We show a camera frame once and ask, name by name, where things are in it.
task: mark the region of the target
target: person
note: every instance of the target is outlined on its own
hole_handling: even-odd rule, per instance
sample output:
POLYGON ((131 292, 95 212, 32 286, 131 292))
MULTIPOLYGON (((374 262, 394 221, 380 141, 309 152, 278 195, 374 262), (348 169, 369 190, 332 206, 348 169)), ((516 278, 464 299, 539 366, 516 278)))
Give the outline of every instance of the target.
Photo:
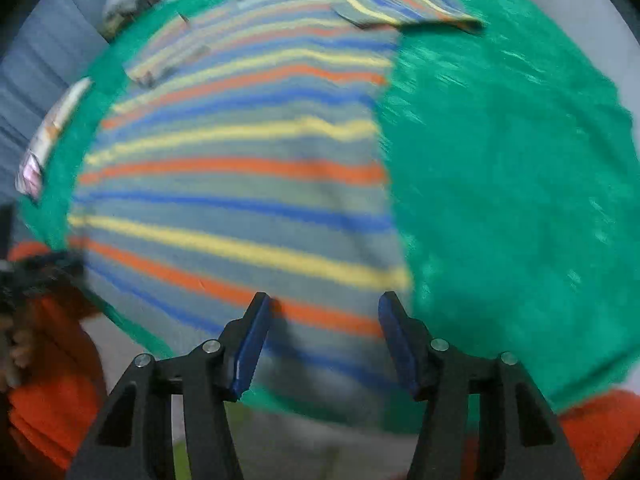
MULTIPOLYGON (((41 244, 21 244, 10 260, 45 251, 41 244)), ((23 376, 21 386, 9 389, 0 370, 0 478, 64 478, 106 398, 100 356, 80 325, 94 313, 79 290, 58 284, 13 317, 0 316, 23 376)))

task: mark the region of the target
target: finger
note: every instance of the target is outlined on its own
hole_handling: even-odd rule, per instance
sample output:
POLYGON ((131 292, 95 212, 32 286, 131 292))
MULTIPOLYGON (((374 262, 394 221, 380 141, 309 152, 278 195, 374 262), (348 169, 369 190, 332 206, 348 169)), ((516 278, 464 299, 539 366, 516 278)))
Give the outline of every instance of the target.
POLYGON ((33 345, 33 339, 34 339, 33 330, 28 330, 28 329, 17 330, 13 336, 14 342, 20 346, 33 345))
POLYGON ((9 355, 18 368, 26 368, 33 360, 33 348, 30 346, 16 347, 9 352, 9 355))

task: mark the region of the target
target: human hand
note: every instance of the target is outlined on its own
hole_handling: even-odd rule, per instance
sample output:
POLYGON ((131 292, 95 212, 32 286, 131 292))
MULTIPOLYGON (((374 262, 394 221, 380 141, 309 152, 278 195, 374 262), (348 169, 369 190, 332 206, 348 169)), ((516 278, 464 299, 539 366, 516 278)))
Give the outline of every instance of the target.
POLYGON ((29 318, 28 315, 19 319, 0 316, 0 392, 7 391, 12 376, 33 360, 34 332, 29 318))

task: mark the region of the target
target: gray curtain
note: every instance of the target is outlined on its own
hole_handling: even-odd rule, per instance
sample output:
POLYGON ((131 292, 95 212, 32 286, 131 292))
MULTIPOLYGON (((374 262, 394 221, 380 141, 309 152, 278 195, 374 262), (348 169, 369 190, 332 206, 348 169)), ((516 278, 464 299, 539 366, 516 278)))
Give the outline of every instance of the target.
POLYGON ((0 60, 0 203, 15 199, 18 163, 44 115, 107 47, 97 31, 105 1, 40 0, 0 60))

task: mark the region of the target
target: black object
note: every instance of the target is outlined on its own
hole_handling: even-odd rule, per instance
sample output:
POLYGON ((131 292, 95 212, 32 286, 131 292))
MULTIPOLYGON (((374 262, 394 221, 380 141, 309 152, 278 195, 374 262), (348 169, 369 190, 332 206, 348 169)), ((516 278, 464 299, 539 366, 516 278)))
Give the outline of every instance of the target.
POLYGON ((9 255, 14 214, 14 202, 0 204, 0 260, 6 260, 9 255))
POLYGON ((510 352, 483 359, 434 339, 394 292, 380 298, 378 316, 400 383, 429 401, 407 480, 460 478, 471 394, 480 394, 477 480, 583 478, 556 416, 510 352))
POLYGON ((249 388, 271 322, 258 292, 242 319, 190 354, 155 361, 140 354, 124 372, 82 443, 67 480, 173 479, 171 395, 184 397, 194 480, 241 480, 224 400, 249 388))
MULTIPOLYGON (((187 356, 158 362, 137 356, 67 480, 175 479, 171 394, 184 396, 193 480, 242 480, 223 401, 235 402, 249 387, 271 320, 270 301, 257 293, 242 319, 187 356)), ((378 315, 401 384, 414 400, 429 401, 407 480, 460 479, 471 394, 481 397, 476 480, 583 480, 556 416, 515 356, 471 357, 432 338, 394 292, 382 295, 378 315)), ((639 458, 630 452, 610 480, 636 480, 639 458)))
POLYGON ((29 296, 42 294, 58 282, 82 279, 80 253, 53 251, 17 262, 0 261, 0 314, 13 314, 29 296))

